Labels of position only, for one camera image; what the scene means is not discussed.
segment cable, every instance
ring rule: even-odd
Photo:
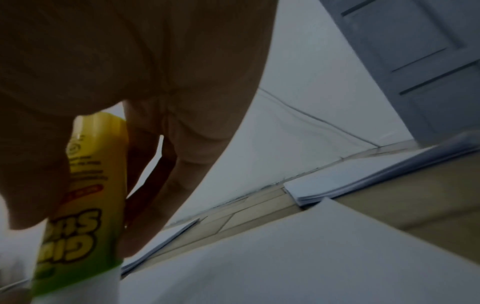
[[[312,118],[312,119],[314,119],[314,120],[316,120],[316,121],[320,121],[320,122],[322,122],[322,123],[324,123],[324,124],[327,124],[327,125],[335,128],[335,129],[337,129],[337,130],[339,130],[339,131],[341,131],[341,132],[343,132],[343,133],[345,133],[345,134],[348,134],[348,135],[350,135],[350,136],[352,136],[352,137],[357,138],[358,140],[361,140],[361,141],[363,141],[363,142],[366,142],[366,143],[368,143],[368,144],[371,144],[372,146],[375,146],[375,147],[377,147],[377,148],[380,147],[378,144],[376,144],[376,143],[374,143],[374,142],[371,142],[371,141],[368,140],[368,139],[365,139],[365,138],[362,138],[362,137],[357,136],[357,135],[355,135],[355,134],[352,134],[352,133],[350,133],[349,131],[344,130],[344,129],[340,128],[340,127],[337,127],[336,125],[334,125],[334,124],[332,124],[332,123],[330,123],[330,122],[328,122],[328,121],[326,121],[326,120],[323,120],[323,119],[321,119],[321,118],[318,118],[318,117],[316,117],[316,116],[313,116],[313,115],[311,115],[311,114],[309,114],[309,113],[306,113],[306,112],[304,112],[304,111],[302,111],[302,110],[300,110],[300,109],[297,109],[297,108],[289,105],[289,104],[286,103],[285,101],[281,100],[280,98],[278,98],[278,97],[275,96],[274,94],[270,93],[269,91],[267,91],[267,90],[265,90],[265,89],[263,89],[263,88],[261,88],[261,87],[259,87],[258,90],[260,90],[260,91],[268,94],[269,96],[273,97],[276,101],[280,102],[281,104],[283,104],[284,106],[288,107],[289,109],[292,109],[292,110],[294,110],[294,111],[296,111],[296,112],[299,112],[299,113],[301,113],[301,114],[303,114],[303,115],[305,115],[305,116],[308,116],[308,117],[310,117],[310,118]]]

